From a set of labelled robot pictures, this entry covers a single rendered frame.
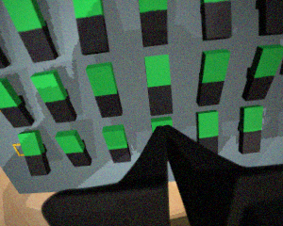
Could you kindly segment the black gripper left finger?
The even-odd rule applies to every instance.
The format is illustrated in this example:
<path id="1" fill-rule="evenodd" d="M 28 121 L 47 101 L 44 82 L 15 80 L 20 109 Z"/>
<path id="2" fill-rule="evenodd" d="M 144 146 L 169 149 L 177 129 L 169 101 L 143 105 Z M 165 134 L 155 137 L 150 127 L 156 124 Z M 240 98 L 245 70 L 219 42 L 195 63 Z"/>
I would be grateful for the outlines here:
<path id="1" fill-rule="evenodd" d="M 161 125 L 119 182 L 56 192 L 42 204 L 42 215 L 49 226 L 170 226 L 168 182 Z"/>

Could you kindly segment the grey switch panel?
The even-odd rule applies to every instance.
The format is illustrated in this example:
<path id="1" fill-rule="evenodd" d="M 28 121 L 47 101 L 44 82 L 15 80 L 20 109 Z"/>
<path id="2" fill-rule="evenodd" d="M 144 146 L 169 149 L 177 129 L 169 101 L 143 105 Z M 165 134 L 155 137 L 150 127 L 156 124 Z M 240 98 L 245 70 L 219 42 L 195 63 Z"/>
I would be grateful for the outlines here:
<path id="1" fill-rule="evenodd" d="M 283 164 L 283 0 L 0 0 L 0 167 L 19 194 L 115 184 L 161 125 Z"/>

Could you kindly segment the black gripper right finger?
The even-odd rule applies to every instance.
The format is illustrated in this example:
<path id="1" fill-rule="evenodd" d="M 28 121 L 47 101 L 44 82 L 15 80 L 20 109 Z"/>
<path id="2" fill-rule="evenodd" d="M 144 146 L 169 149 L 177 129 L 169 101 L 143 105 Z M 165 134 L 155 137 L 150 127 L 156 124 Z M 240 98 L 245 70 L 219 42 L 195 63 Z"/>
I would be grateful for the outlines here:
<path id="1" fill-rule="evenodd" d="M 283 198 L 283 164 L 243 167 L 163 125 L 167 156 L 191 226 L 240 226 L 251 203 Z"/>

